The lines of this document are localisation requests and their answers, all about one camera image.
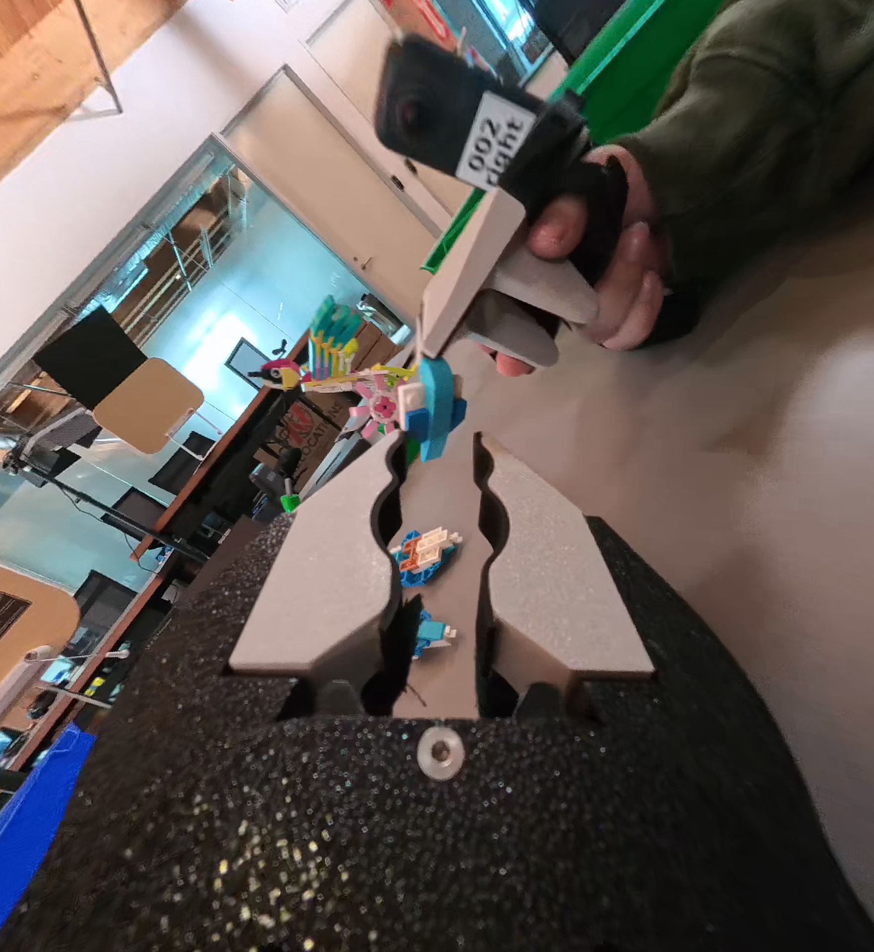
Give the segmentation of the dark computer monitor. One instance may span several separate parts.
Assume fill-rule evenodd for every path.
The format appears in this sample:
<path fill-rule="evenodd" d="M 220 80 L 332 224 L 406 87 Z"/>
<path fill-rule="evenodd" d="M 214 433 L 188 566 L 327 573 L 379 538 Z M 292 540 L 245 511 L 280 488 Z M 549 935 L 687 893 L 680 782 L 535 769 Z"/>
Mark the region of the dark computer monitor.
<path fill-rule="evenodd" d="M 256 348 L 251 341 L 240 338 L 230 351 L 225 367 L 252 387 L 261 387 L 259 376 L 262 366 L 270 360 L 269 355 Z"/>

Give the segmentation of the blue plastic bin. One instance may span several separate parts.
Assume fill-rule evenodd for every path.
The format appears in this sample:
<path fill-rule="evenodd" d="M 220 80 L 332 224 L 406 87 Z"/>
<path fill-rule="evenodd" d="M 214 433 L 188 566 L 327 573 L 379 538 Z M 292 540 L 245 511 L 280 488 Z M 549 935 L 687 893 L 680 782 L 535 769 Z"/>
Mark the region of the blue plastic bin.
<path fill-rule="evenodd" d="M 68 725 L 0 812 L 0 927 L 44 860 L 95 737 Z"/>

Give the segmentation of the stack of green plastic trays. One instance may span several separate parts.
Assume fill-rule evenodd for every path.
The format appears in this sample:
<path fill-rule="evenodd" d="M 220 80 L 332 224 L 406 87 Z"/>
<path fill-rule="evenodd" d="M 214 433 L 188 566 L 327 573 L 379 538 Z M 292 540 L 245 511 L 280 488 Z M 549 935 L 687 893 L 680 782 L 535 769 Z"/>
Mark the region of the stack of green plastic trays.
<path fill-rule="evenodd" d="M 573 92 L 597 145 L 644 127 L 676 66 L 720 8 L 716 1 L 625 2 L 551 99 Z"/>

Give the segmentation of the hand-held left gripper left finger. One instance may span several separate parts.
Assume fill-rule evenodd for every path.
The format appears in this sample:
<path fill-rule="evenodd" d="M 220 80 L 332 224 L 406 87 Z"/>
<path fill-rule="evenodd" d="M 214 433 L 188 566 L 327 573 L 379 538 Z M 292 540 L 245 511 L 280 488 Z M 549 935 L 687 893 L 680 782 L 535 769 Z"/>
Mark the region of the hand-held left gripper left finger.
<path fill-rule="evenodd" d="M 303 501 L 229 658 L 241 675 L 367 681 L 400 601 L 383 534 L 401 525 L 406 436 L 368 448 Z"/>

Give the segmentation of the wooden desk with black legs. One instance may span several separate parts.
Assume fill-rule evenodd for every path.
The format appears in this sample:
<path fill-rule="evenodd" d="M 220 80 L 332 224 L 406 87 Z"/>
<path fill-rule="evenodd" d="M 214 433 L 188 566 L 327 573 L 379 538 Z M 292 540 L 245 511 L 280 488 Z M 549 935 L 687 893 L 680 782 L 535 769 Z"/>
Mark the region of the wooden desk with black legs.
<path fill-rule="evenodd" d="M 260 388 L 183 483 L 129 559 L 138 563 L 155 544 L 193 544 L 209 514 L 234 521 L 239 514 L 238 504 L 251 501 L 249 475 L 257 463 L 255 454 L 273 442 L 288 412 L 298 407 L 312 408 L 300 387 L 288 391 Z"/>

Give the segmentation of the lego bird and flower model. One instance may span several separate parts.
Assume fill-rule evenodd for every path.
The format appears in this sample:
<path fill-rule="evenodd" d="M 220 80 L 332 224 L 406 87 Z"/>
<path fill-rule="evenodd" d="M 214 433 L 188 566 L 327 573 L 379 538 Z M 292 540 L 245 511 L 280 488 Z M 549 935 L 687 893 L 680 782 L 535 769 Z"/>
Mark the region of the lego bird and flower model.
<path fill-rule="evenodd" d="M 359 435 L 368 441 L 376 434 L 399 429 L 398 391 L 412 370 L 384 363 L 359 366 L 358 333 L 365 325 L 358 309 L 326 296 L 305 334 L 306 360 L 276 356 L 247 373 L 264 387 L 298 390 L 303 397 L 353 394 L 359 405 L 349 411 Z"/>

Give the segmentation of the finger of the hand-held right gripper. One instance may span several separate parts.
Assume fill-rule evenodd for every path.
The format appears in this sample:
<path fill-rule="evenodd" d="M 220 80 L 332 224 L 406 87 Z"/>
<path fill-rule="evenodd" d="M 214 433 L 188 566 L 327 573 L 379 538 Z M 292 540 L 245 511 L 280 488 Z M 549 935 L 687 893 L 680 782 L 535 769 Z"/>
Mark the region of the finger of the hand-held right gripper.
<path fill-rule="evenodd" d="M 442 357 L 524 221 L 524 206 L 508 192 L 492 189 L 482 197 L 422 293 L 417 357 Z"/>
<path fill-rule="evenodd" d="M 534 368 L 558 362 L 548 325 L 587 327 L 597 292 L 568 261 L 546 261 L 526 248 L 507 255 L 484 281 L 466 314 L 466 336 Z"/>

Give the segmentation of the white door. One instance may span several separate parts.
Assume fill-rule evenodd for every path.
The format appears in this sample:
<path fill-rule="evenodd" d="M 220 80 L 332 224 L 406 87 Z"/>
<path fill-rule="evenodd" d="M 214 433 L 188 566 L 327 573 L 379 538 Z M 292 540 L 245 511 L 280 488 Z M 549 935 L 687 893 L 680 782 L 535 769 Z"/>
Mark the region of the white door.
<path fill-rule="evenodd" d="M 413 324 L 435 235 L 286 68 L 225 135 L 240 162 L 397 316 Z"/>

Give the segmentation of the blue white lego wing piece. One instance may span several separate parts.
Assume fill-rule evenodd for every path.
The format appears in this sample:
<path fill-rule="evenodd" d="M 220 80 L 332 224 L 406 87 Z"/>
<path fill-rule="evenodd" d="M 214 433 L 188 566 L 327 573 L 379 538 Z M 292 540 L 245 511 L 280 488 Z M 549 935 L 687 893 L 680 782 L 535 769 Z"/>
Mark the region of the blue white lego wing piece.
<path fill-rule="evenodd" d="M 454 628 L 435 620 L 426 609 L 422 609 L 419 613 L 412 659 L 419 660 L 429 649 L 445 649 L 453 646 L 457 634 Z"/>
<path fill-rule="evenodd" d="M 423 356 L 396 391 L 399 426 L 419 445 L 423 463 L 443 456 L 449 435 L 466 417 L 463 382 L 446 360 Z"/>

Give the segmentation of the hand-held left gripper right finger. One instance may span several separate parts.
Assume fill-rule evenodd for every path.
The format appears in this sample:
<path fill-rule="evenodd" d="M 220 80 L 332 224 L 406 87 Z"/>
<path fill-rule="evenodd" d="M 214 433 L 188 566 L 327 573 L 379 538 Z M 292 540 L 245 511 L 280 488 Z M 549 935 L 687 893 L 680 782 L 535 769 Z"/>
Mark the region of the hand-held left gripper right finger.
<path fill-rule="evenodd" d="M 513 688 L 655 673 L 589 519 L 502 444 L 474 438 L 490 669 Z"/>

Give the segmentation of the person's right hand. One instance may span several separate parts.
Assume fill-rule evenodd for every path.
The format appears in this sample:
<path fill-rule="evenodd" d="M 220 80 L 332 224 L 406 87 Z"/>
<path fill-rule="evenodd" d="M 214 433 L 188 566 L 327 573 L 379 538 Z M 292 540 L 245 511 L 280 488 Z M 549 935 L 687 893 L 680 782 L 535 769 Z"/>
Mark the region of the person's right hand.
<path fill-rule="evenodd" d="M 648 338 L 663 304 L 669 269 L 667 239 L 649 184 L 628 150 L 618 145 L 598 147 L 585 160 L 605 167 L 618 163 L 628 184 L 621 236 L 595 285 L 598 310 L 588 321 L 585 335 L 610 351 L 633 351 Z M 530 227 L 528 248 L 543 259 L 567 257 L 583 238 L 586 215 L 582 198 L 554 199 Z"/>

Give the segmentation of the blue orange lego wing piece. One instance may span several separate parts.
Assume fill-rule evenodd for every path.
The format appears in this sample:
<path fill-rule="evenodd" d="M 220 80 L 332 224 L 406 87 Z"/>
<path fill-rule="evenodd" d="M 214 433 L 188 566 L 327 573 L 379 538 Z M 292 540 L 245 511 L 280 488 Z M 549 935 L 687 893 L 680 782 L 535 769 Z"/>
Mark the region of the blue orange lego wing piece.
<path fill-rule="evenodd" d="M 428 584 L 463 540 L 460 533 L 444 528 L 407 532 L 400 544 L 388 550 L 397 565 L 401 586 L 416 589 Z"/>

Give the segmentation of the glass office partition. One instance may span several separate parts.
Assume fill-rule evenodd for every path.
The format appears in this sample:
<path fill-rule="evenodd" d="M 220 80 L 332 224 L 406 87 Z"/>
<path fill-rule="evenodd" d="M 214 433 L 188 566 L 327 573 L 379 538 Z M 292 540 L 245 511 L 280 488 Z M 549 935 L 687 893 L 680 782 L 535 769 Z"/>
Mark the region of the glass office partition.
<path fill-rule="evenodd" d="M 225 367 L 240 338 L 273 358 L 290 353 L 326 296 L 358 308 L 370 289 L 279 202 L 235 154 L 208 139 L 133 221 L 0 359 L 0 561 L 29 565 L 59 547 L 54 573 L 102 560 L 127 564 L 132 544 L 93 520 L 95 507 L 68 500 L 2 468 L 18 438 L 76 402 L 33 355 L 102 307 L 150 358 L 170 363 L 205 402 L 159 453 L 145 455 L 108 431 L 62 480 L 112 505 L 135 487 L 161 502 L 149 480 L 194 432 L 218 440 L 257 390 Z"/>

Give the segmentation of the black and tan panel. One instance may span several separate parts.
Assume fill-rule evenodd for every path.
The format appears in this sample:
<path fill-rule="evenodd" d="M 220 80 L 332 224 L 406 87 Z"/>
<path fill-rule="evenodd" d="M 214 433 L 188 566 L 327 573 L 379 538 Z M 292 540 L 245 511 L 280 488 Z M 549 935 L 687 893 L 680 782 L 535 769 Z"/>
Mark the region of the black and tan panel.
<path fill-rule="evenodd" d="M 102 307 L 33 355 L 38 368 L 99 427 L 145 455 L 173 441 L 205 402 L 203 391 L 161 358 L 150 358 Z"/>

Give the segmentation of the person's right forearm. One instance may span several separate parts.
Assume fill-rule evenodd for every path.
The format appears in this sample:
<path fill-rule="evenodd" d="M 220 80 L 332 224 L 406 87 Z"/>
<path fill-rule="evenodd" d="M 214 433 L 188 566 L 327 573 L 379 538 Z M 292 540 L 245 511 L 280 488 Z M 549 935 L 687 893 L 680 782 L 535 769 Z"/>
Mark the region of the person's right forearm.
<path fill-rule="evenodd" d="M 665 286 L 712 291 L 819 219 L 874 155 L 874 2 L 729 2 L 656 117 L 616 145 L 657 203 Z"/>

